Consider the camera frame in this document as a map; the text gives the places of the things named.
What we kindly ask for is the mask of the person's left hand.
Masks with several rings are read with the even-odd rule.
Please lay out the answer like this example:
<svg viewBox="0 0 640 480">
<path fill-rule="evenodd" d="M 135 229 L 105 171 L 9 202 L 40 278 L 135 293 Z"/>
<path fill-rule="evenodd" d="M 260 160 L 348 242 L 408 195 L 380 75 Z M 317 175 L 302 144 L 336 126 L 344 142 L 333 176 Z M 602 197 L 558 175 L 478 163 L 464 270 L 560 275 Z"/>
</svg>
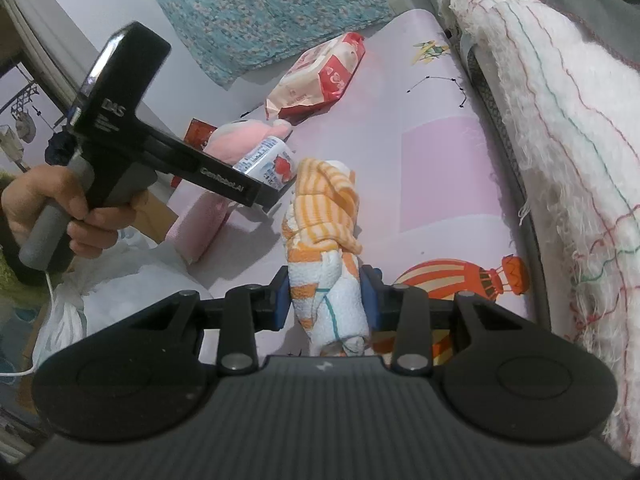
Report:
<svg viewBox="0 0 640 480">
<path fill-rule="evenodd" d="M 62 166 L 42 165 L 12 179 L 1 194 L 3 217 L 22 246 L 47 200 L 52 198 L 70 215 L 66 233 L 76 256 L 96 258 L 112 247 L 118 231 L 131 226 L 137 211 L 131 204 L 90 210 L 76 176 Z"/>
</svg>

